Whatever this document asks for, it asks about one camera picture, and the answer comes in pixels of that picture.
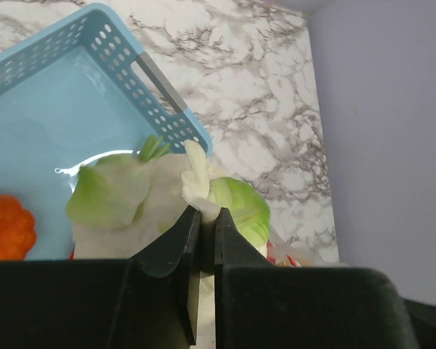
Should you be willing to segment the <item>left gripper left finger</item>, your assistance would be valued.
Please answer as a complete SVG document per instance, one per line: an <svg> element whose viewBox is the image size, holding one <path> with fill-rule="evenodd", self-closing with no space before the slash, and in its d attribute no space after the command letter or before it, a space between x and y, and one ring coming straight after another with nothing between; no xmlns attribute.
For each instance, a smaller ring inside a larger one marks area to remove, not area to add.
<svg viewBox="0 0 436 349"><path fill-rule="evenodd" d="M200 220L187 208L128 259L0 262L0 348L193 346Z"/></svg>

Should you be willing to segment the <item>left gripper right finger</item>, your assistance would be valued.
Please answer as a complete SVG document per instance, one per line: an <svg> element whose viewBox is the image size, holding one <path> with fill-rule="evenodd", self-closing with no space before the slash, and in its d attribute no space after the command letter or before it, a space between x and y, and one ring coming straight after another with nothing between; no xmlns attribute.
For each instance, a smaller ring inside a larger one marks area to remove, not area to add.
<svg viewBox="0 0 436 349"><path fill-rule="evenodd" d="M377 270L277 267L223 209L215 230L218 348L417 348L392 282Z"/></svg>

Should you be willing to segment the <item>clear zip top bag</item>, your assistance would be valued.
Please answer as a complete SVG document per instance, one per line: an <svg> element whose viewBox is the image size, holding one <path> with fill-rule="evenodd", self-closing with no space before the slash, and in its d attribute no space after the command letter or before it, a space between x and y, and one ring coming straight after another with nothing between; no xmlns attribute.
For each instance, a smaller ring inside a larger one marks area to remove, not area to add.
<svg viewBox="0 0 436 349"><path fill-rule="evenodd" d="M292 268L317 267L335 268L344 267L345 263L326 262L319 254L301 243L291 246L277 236L267 242L267 259L274 265Z"/></svg>

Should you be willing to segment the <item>white cauliflower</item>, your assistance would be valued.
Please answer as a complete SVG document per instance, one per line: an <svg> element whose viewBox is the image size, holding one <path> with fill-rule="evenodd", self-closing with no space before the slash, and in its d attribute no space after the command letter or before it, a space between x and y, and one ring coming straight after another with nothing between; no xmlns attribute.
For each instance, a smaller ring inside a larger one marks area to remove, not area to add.
<svg viewBox="0 0 436 349"><path fill-rule="evenodd" d="M222 208L237 231L262 256L270 236L270 208L248 183L213 167L193 140L170 153L162 137L149 136L140 154L114 153L82 166L67 206L76 259L121 259L167 232L188 206L210 229Z"/></svg>

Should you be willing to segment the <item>blue plastic basket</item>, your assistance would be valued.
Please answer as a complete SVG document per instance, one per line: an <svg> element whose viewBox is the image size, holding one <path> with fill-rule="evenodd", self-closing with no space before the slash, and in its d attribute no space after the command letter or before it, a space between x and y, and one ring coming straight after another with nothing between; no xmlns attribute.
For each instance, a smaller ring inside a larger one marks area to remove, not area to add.
<svg viewBox="0 0 436 349"><path fill-rule="evenodd" d="M0 193L36 222L28 260L73 251L65 207L82 165L150 135L181 153L209 133L121 18L90 4L0 53Z"/></svg>

